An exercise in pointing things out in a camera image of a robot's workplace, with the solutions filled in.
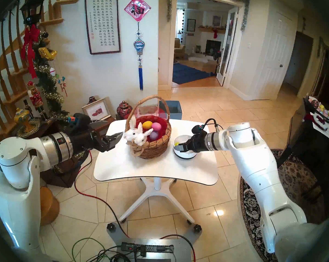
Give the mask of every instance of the door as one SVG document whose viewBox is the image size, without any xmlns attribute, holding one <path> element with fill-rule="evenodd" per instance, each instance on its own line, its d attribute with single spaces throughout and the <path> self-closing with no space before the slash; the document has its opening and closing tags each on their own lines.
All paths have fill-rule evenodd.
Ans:
<svg viewBox="0 0 329 262">
<path fill-rule="evenodd" d="M 234 38 L 235 38 L 237 14 L 238 14 L 238 8 L 234 7 L 233 9 L 231 9 L 229 11 L 228 19 L 226 22 L 223 51 L 221 52 L 219 72 L 216 75 L 216 78 L 219 81 L 221 86 L 223 86 L 224 80 L 227 76 L 230 55 L 231 55 L 232 46 L 234 44 Z"/>
<path fill-rule="evenodd" d="M 293 48 L 292 21 L 274 12 L 272 32 L 254 99 L 276 99 Z"/>
<path fill-rule="evenodd" d="M 283 82 L 292 85 L 297 90 L 299 90 L 303 82 L 306 69 L 308 68 L 312 50 L 312 41 L 312 37 L 301 32 L 297 32 L 295 35 L 292 56 Z"/>
</svg>

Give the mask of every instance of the patterned rug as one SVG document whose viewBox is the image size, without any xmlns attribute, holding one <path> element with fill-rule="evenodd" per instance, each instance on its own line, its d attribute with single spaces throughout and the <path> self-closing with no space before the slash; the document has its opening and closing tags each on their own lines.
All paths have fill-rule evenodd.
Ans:
<svg viewBox="0 0 329 262">
<path fill-rule="evenodd" d="M 276 159 L 282 153 L 281 149 L 271 150 Z M 283 188 L 289 199 L 298 204 L 304 211 L 307 222 L 319 224 L 325 220 L 324 200 L 321 195 L 315 202 L 310 203 L 301 194 L 311 188 L 317 181 L 313 173 L 296 157 L 290 156 L 278 169 L 278 174 Z M 315 188 L 312 195 L 321 191 Z M 262 238 L 260 229 L 260 208 L 254 192 L 241 178 L 240 182 L 241 209 L 249 237 L 252 244 L 263 261 L 277 261 L 275 253 L 269 254 Z"/>
</svg>

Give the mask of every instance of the white bunny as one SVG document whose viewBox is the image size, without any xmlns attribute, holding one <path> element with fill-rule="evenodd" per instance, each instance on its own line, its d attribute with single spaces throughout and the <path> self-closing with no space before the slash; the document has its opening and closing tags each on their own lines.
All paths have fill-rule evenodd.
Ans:
<svg viewBox="0 0 329 262">
<path fill-rule="evenodd" d="M 149 129 L 147 131 L 145 131 L 143 133 L 143 125 L 141 124 L 141 122 L 138 125 L 138 133 L 136 134 L 136 138 L 134 140 L 134 142 L 139 145 L 142 146 L 143 144 L 145 144 L 146 142 L 146 137 L 148 135 L 150 135 L 150 133 L 153 131 L 154 129 Z"/>
<path fill-rule="evenodd" d="M 124 133 L 124 138 L 126 138 L 129 142 L 132 142 L 136 138 L 137 134 L 139 134 L 139 130 L 136 129 L 136 121 L 136 116 L 133 115 L 129 122 L 130 129 Z"/>
</svg>

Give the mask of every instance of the white table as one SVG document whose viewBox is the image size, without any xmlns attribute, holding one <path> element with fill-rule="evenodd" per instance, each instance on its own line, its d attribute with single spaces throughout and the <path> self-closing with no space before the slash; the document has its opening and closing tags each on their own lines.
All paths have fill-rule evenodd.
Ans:
<svg viewBox="0 0 329 262">
<path fill-rule="evenodd" d="M 182 207 L 169 191 L 169 187 L 175 179 L 193 181 L 204 185 L 214 185 L 218 181 L 218 168 L 216 157 L 212 151 L 197 153 L 191 160 L 183 160 L 173 152 L 173 140 L 179 135 L 192 135 L 191 129 L 199 122 L 170 119 L 172 126 L 171 139 L 167 150 L 159 157 L 144 160 L 134 157 L 126 139 L 122 138 L 116 147 L 108 152 L 99 153 L 95 167 L 94 177 L 99 181 L 126 177 L 140 177 L 146 185 L 145 192 L 137 201 L 120 217 L 124 220 L 129 216 L 146 198 L 150 196 L 167 197 L 191 222 L 194 219 Z M 110 124 L 107 135 L 112 135 L 125 130 L 126 120 L 114 121 Z M 146 177 L 154 177 L 154 182 Z M 170 180 L 161 184 L 161 177 Z"/>
</svg>

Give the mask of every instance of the blue box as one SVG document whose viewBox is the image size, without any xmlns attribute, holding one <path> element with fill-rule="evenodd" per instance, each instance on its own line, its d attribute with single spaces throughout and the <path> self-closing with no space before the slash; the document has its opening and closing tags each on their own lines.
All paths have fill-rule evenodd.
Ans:
<svg viewBox="0 0 329 262">
<path fill-rule="evenodd" d="M 167 100 L 166 101 L 167 106 L 169 108 L 169 112 L 171 113 L 170 118 L 171 119 L 182 119 L 182 108 L 180 106 L 179 101 L 177 100 Z M 162 101 L 160 101 L 159 105 L 160 109 L 166 111 L 166 108 Z M 167 118 L 167 113 L 160 113 L 160 117 L 166 119 Z"/>
</svg>

